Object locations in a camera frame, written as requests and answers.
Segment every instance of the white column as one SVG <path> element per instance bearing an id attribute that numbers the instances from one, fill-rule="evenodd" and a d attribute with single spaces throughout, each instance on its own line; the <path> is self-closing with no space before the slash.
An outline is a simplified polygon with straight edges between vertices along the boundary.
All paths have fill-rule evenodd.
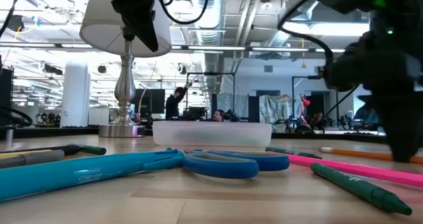
<path id="1" fill-rule="evenodd" d="M 88 126 L 91 76 L 83 59 L 69 59 L 65 67 L 60 127 Z"/>

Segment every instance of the green light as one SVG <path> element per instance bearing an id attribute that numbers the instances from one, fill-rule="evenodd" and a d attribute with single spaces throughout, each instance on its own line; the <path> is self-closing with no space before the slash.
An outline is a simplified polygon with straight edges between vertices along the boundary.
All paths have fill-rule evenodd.
<path id="1" fill-rule="evenodd" d="M 385 0 L 373 0 L 373 5 L 377 8 L 384 8 L 386 7 L 386 2 Z"/>

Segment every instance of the scissor handle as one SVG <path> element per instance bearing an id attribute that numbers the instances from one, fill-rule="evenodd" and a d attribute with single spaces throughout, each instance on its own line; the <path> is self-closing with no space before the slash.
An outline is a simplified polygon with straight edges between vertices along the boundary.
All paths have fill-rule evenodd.
<path id="1" fill-rule="evenodd" d="M 252 178 L 258 174 L 254 160 L 205 152 L 186 154 L 182 165 L 191 172 L 216 178 Z"/>
<path id="2" fill-rule="evenodd" d="M 260 171 L 286 170 L 289 167 L 289 158 L 284 154 L 273 154 L 265 152 L 238 152 L 238 151 L 208 151 L 215 155 L 252 159 L 258 163 Z"/>

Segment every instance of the gray marker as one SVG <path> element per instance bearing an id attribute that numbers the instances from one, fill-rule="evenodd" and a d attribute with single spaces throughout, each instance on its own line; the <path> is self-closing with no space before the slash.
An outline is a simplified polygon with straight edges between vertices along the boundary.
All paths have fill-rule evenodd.
<path id="1" fill-rule="evenodd" d="M 22 154 L 16 157 L 0 159 L 0 168 L 11 168 L 60 161 L 64 157 L 65 152 L 62 150 Z"/>

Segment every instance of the wooden table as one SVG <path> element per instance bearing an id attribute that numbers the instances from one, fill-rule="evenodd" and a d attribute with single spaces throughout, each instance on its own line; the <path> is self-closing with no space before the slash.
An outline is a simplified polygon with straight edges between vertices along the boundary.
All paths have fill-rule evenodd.
<path id="1" fill-rule="evenodd" d="M 163 150 L 152 137 L 106 139 L 96 135 L 16 139 L 12 147 L 28 149 L 79 143 L 99 145 L 107 154 Z M 389 152 L 386 145 L 351 141 L 272 140 L 272 146 L 318 153 L 319 147 Z M 174 147 L 193 149 L 194 147 Z M 254 147 L 195 147 L 263 151 Z M 423 173 L 423 165 L 399 164 L 323 154 L 324 159 Z M 261 172 L 250 180 L 210 178 L 180 168 L 138 173 L 0 203 L 1 224 L 241 224 L 241 223 L 423 223 L 423 189 L 365 178 L 396 193 L 411 216 L 388 214 L 314 175 L 291 165 L 281 172 Z"/>

